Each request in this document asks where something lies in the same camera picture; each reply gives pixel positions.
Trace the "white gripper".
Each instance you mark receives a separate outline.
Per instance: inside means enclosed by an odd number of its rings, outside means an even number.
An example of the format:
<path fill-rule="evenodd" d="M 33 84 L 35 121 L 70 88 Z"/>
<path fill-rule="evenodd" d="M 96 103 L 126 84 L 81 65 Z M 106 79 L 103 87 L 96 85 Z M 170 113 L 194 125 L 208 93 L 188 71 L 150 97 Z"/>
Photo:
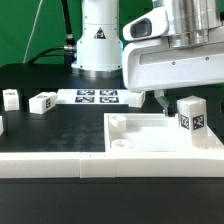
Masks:
<path fill-rule="evenodd" d="M 224 42 L 190 48 L 170 48 L 166 38 L 130 43 L 123 52 L 123 80 L 132 92 L 155 90 L 167 116 L 163 89 L 224 82 Z"/>

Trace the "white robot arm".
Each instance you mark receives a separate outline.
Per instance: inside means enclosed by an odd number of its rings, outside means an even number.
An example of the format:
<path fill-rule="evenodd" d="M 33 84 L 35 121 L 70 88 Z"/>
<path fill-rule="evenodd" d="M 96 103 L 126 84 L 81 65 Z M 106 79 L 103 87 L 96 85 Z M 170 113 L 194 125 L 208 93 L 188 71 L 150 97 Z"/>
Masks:
<path fill-rule="evenodd" d="M 72 66 L 89 77 L 122 71 L 129 105 L 152 91 L 163 108 L 166 89 L 224 83 L 220 0 L 152 0 L 153 9 L 118 37 L 118 0 L 82 0 L 83 28 Z"/>

